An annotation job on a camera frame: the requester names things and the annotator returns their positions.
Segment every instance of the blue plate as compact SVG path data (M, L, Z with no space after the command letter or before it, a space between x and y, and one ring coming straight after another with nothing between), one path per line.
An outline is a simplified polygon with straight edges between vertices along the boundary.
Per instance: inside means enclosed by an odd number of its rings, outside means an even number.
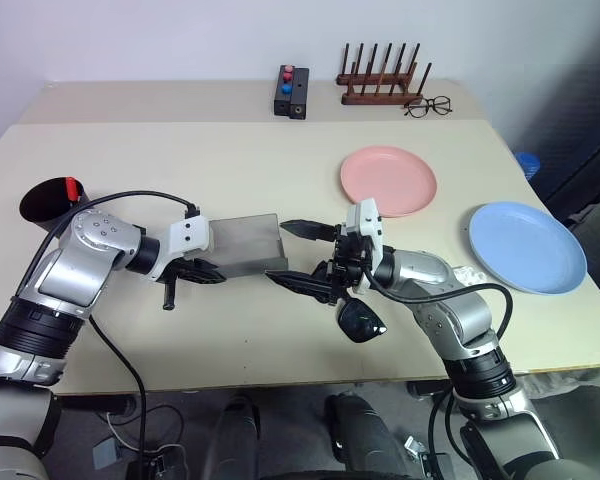
M555 218L514 202L491 203L471 217L471 247L498 279L519 290L559 295L577 288L587 259Z

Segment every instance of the black cup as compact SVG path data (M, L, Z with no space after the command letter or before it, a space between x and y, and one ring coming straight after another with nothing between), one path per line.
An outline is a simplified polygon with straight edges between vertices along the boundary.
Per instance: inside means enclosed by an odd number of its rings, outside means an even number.
M22 197L20 215L49 232L64 214L88 201L89 197L78 180L73 177L51 178Z

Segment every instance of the blue container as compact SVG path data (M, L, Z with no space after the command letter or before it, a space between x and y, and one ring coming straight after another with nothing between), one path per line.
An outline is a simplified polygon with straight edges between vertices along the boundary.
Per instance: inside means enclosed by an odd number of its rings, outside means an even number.
M540 170L540 159L533 153L518 152L513 156L516 157L527 180L531 180L531 178L538 173L538 170Z

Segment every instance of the robotic arm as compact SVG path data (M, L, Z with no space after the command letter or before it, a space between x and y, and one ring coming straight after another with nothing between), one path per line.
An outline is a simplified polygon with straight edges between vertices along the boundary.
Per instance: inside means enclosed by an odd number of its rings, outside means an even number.
M302 238L335 242L333 258L321 262L312 275L267 275L322 303L335 305L344 299L338 323L353 341L370 340L386 327L369 307L349 296L349 287L358 294L378 290L411 310L442 359L455 400L467 417L461 437L480 479L600 478L582 465L559 459L533 405L516 384L487 304L475 291L467 291L489 286L463 291L440 257L383 245L382 219L373 199L350 207L346 222L335 227L305 220L281 226ZM506 292L499 285L491 288ZM350 308L353 302L356 307Z
M60 407L50 390L65 355L89 318L113 270L165 284L163 308L174 308L175 282L225 278L201 259L213 248L199 212L155 238L98 209L75 215L59 247L37 266L0 321L0 480L46 479L38 460L51 446Z

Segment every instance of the wooden rack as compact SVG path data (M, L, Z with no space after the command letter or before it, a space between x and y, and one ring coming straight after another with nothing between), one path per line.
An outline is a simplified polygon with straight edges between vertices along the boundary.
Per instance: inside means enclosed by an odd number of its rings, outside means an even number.
M418 43L416 45L411 61L404 73L400 73L400 70L402 68L402 57L406 47L405 43L402 44L400 53L396 56L396 63L392 73L385 73L391 55L391 47L392 44L390 43L385 52L384 60L380 67L380 73L371 73L376 58L376 51L378 49L377 43L373 46L365 73L359 73L360 64L362 63L362 51L364 49L364 44L361 43L358 48L356 61L351 63L350 72L345 73L347 68L347 57L349 55L349 44L346 44L344 49L344 60L342 61L342 71L336 78L336 83L338 85L347 86L347 91L342 94L343 105L406 105L414 100L422 99L422 88L429 75L429 70L431 70L431 63L427 65L418 91L416 93L409 93L409 84L413 79L413 74L418 65L416 57L418 55L418 50L420 50L420 44ZM356 91L355 87L360 85L362 88ZM381 92L380 89L382 85L390 85L389 91ZM375 90L372 88L367 89L367 87L370 86L375 86Z

